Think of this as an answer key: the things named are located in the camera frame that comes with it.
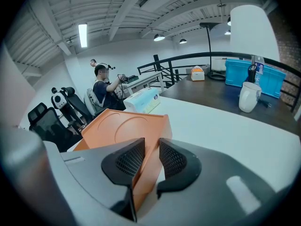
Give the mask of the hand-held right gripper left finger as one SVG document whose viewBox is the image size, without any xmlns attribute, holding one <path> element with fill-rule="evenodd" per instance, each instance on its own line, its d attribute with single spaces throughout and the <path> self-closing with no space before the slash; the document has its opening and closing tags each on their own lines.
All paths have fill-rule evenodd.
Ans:
<svg viewBox="0 0 301 226">
<path fill-rule="evenodd" d="M 133 187 L 144 160 L 144 138 L 61 153 L 44 143 L 62 196 L 78 223 L 137 222 Z"/>
</svg>

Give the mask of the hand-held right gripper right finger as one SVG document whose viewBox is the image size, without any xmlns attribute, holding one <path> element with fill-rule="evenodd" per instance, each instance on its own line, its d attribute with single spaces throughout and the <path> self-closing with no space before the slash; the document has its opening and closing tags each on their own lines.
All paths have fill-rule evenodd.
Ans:
<svg viewBox="0 0 301 226">
<path fill-rule="evenodd" d="M 231 156 L 160 140 L 165 180 L 157 187 L 159 224 L 254 223 L 274 210 L 277 193 Z"/>
</svg>

